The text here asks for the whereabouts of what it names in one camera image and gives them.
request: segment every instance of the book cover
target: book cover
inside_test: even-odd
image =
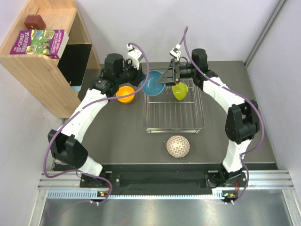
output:
[[[60,58],[68,39],[64,30],[21,31],[10,54],[44,54]]]

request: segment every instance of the blue bowl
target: blue bowl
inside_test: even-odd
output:
[[[161,77],[161,75],[162,73],[160,71],[156,71],[156,70],[150,71],[149,78],[142,89],[146,95],[150,97],[155,97],[163,92],[166,85],[164,83],[157,84],[157,80]]]

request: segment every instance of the metal dish rack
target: metal dish rack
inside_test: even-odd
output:
[[[201,91],[183,79],[189,92],[178,101],[170,86],[156,97],[144,94],[144,127],[148,133],[198,133],[204,127]]]

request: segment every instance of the dish rack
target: dish rack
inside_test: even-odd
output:
[[[204,127],[200,89],[192,79],[182,79],[189,92],[178,101],[171,89],[155,97],[144,94],[144,127],[148,133],[198,133]]]

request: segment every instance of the white wall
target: white wall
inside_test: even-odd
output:
[[[0,1],[0,43],[26,0]],[[0,65],[0,226],[24,226],[33,207],[48,143],[61,120]]]
[[[289,0],[249,66],[281,168],[301,199],[301,1]]]
[[[167,62],[189,26],[187,45],[209,60],[246,60],[278,0],[76,0],[101,63],[135,42]]]

